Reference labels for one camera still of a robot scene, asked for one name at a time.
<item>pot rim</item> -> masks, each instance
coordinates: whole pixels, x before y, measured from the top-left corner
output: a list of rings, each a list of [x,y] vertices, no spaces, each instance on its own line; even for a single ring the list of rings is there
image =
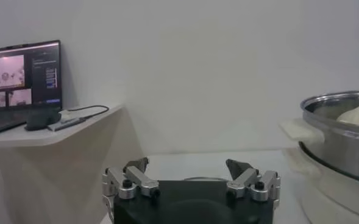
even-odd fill
[[[346,99],[346,98],[359,98],[359,90],[355,91],[345,91],[345,92],[338,92],[338,93],[327,93],[321,94],[318,96],[312,96],[300,103],[301,109],[304,111],[304,119],[307,120],[313,119],[320,122],[323,125],[328,125],[330,128],[336,128],[341,131],[351,132],[351,133],[359,133],[359,125],[349,124],[345,122],[339,122],[334,119],[330,119],[327,117],[323,117],[317,114],[314,114],[306,109],[307,106],[315,103],[315,102],[322,102],[330,99]]]

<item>laptop screen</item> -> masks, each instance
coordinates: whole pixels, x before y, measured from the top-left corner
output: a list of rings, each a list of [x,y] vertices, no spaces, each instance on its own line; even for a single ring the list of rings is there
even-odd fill
[[[60,42],[0,49],[0,109],[61,107]]]

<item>person on screen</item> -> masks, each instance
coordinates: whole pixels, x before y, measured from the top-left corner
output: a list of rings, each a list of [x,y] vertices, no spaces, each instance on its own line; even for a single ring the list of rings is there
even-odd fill
[[[22,82],[19,77],[14,78],[9,73],[4,72],[0,77],[0,88],[18,86],[21,85]]]

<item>stainless steel pot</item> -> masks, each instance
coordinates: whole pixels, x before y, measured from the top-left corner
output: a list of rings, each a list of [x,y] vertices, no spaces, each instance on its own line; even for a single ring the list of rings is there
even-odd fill
[[[359,180],[359,126],[336,120],[356,107],[359,91],[311,97],[301,103],[303,120],[309,125],[295,120],[281,126],[292,139],[303,142],[301,146],[308,155]]]

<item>cable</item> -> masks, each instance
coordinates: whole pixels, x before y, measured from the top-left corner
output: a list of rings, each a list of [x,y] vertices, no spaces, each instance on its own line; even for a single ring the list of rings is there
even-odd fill
[[[228,181],[220,177],[189,177],[183,180],[215,180],[215,181]]]
[[[87,120],[87,119],[90,119],[94,116],[97,116],[99,114],[103,114],[105,112],[107,112],[109,110],[109,107],[107,106],[103,106],[103,105],[93,105],[93,106],[89,106],[89,107],[82,107],[82,108],[78,108],[78,109],[70,109],[68,111],[78,111],[78,110],[85,110],[85,109],[89,109],[89,108],[95,108],[95,107],[100,107],[100,108],[105,108],[104,111],[101,111],[101,112],[98,112],[98,113],[95,113],[95,114],[92,114],[92,115],[88,115],[88,116],[84,116],[84,117],[81,117],[81,119],[84,119],[84,120]]]

